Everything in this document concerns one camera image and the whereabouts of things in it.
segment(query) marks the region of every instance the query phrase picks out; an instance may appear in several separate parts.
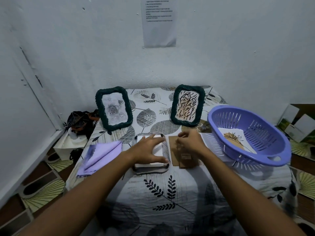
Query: forearm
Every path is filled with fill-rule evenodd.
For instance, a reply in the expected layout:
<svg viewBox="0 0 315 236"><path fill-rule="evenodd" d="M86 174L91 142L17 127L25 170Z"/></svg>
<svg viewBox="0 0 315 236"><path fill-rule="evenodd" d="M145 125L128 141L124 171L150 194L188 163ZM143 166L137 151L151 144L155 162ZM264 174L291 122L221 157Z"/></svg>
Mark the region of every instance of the forearm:
<svg viewBox="0 0 315 236"><path fill-rule="evenodd" d="M305 235L275 204L234 173L209 149L202 161L248 235Z"/></svg>
<svg viewBox="0 0 315 236"><path fill-rule="evenodd" d="M122 152L50 206L20 236L79 235L132 164L132 159Z"/></svg>

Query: table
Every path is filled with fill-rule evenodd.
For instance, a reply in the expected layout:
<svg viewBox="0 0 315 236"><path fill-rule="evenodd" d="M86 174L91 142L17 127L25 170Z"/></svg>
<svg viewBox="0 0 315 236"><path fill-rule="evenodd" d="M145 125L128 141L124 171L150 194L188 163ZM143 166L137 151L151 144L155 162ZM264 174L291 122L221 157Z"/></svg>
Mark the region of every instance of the table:
<svg viewBox="0 0 315 236"><path fill-rule="evenodd" d="M203 88L206 98L202 120L197 128L200 132L208 132L208 137L211 137L207 114L214 106L226 102L212 87ZM166 135L166 138L177 135L185 127L170 121L174 90L175 88L164 87L127 89L134 118L132 125L109 135L99 121L82 156L85 156L90 144L116 140L121 140L123 150L127 150L132 138L142 132L158 131ZM144 125L141 121L143 118L150 121L145 121ZM295 187L295 177L287 165L250 166L234 164L234 161L226 156L222 156L222 159L242 179L281 207L289 216L295 216L298 189ZM81 161L82 158L66 181L67 190L85 179L76 178ZM157 187L163 194L152 193ZM163 174L136 175L129 169L113 188L97 215L104 228L111 228L110 235L113 231L119 235L188 235L217 232L222 235L245 234L204 165L193 169L179 169L170 164L168 171Z"/></svg>

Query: person's left hand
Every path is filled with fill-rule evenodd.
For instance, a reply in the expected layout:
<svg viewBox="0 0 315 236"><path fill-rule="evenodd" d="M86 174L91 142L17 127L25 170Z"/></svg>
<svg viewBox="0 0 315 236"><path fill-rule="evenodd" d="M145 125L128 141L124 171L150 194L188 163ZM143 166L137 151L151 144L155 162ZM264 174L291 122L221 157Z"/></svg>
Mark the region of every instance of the person's left hand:
<svg viewBox="0 0 315 236"><path fill-rule="evenodd" d="M154 138L154 134L147 138L144 136L125 153L132 158L133 164L168 163L168 159L165 157L152 154L153 148L164 141L165 138Z"/></svg>

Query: hand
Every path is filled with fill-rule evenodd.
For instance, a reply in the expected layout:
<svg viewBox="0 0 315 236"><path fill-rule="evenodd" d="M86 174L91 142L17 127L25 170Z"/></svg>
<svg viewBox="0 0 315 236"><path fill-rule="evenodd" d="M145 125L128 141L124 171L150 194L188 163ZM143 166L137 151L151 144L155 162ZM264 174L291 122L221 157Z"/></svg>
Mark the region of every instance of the hand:
<svg viewBox="0 0 315 236"><path fill-rule="evenodd" d="M183 145L188 151L201 154L203 150L208 149L196 129L182 131L178 136L176 142Z"/></svg>
<svg viewBox="0 0 315 236"><path fill-rule="evenodd" d="M130 147L125 153L132 158L133 164L168 163L168 159L165 157L152 154L153 148L164 141L165 138L154 138L154 134L147 138L143 136L138 143Z"/></svg>

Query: printed instructions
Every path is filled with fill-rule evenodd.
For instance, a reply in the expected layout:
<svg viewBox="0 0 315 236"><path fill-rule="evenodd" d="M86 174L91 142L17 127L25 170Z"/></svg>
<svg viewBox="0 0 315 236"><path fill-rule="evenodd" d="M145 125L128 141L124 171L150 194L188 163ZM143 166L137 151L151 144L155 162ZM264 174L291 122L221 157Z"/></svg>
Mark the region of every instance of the printed instructions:
<svg viewBox="0 0 315 236"><path fill-rule="evenodd" d="M141 0L144 47L176 46L177 0Z"/></svg>

